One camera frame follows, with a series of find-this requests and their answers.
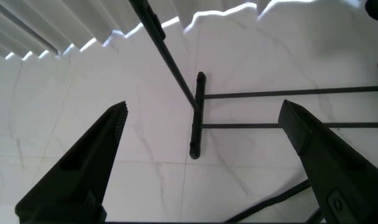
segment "white marble floor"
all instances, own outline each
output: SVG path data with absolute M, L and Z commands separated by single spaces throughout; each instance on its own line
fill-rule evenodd
M 207 93 L 378 85 L 378 22 L 344 2 L 276 4 L 165 28 L 176 63 Z M 378 93 L 206 101 L 205 123 L 275 123 L 284 99 L 325 122 L 378 121 Z M 144 29 L 103 47 L 0 58 L 0 223 L 109 106 L 129 109 L 104 207 L 107 220 L 220 222 L 306 179 L 282 130 L 207 130 L 188 156 L 192 111 Z M 335 129 L 378 167 L 378 129 Z M 247 222 L 302 222 L 309 189 Z

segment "pleated curtain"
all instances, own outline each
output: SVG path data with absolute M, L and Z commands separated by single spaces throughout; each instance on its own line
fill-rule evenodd
M 246 2 L 149 0 L 161 23 L 178 17 L 183 28 L 196 12 L 224 12 Z M 250 2 L 260 13 L 270 0 Z M 0 0 L 0 56 L 58 55 L 71 44 L 82 48 L 94 38 L 104 43 L 114 30 L 127 34 L 139 23 L 128 0 Z

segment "curtain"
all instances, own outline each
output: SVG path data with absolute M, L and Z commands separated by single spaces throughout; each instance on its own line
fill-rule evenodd
M 161 23 L 178 20 L 185 28 L 196 12 L 227 11 L 247 0 L 149 0 Z M 270 0 L 259 3 L 258 13 Z M 24 58 L 89 41 L 104 43 L 115 31 L 128 34 L 140 24 L 128 0 L 0 0 L 0 56 Z

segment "horizontal bar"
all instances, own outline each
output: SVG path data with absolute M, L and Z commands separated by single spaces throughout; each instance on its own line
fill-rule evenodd
M 328 128 L 378 128 L 378 122 L 368 123 L 324 123 Z M 279 124 L 202 124 L 202 129 L 231 129 L 231 128 L 281 128 Z
M 291 96 L 291 95 L 309 95 L 309 94 L 327 94 L 327 93 L 360 93 L 378 91 L 378 86 L 362 86 L 348 88 L 322 88 L 314 90 L 283 90 L 283 91 L 262 91 L 254 93 L 225 93 L 225 94 L 208 94 L 205 99 L 224 99 L 224 98 L 244 98 L 257 96 Z

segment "black cable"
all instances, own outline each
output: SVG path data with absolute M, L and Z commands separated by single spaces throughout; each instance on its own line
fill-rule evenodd
M 269 206 L 274 205 L 274 204 L 279 203 L 279 202 L 283 202 L 284 200 L 286 200 L 286 199 L 288 199 L 290 197 L 293 197 L 294 195 L 302 192 L 303 190 L 309 188 L 310 186 L 311 185 L 309 183 L 309 180 L 304 180 L 300 184 L 292 187 L 291 189 L 288 189 L 284 193 L 282 193 L 282 194 L 280 194 L 280 195 L 278 195 L 276 197 L 272 197 L 272 198 L 270 198 L 268 200 L 264 200 L 263 202 L 260 202 L 257 205 L 252 206 L 251 208 L 248 208 L 244 212 L 241 212 L 240 214 L 235 215 L 234 217 L 226 220 L 225 222 L 226 223 L 236 223 L 236 222 L 239 222 L 239 221 L 241 221 L 241 220 L 249 217 L 250 215 L 252 215 L 252 214 L 254 214 L 256 212 L 261 211 L 262 209 L 264 209 L 266 207 L 269 207 Z
M 320 223 L 324 218 L 320 208 L 318 208 L 305 223 Z

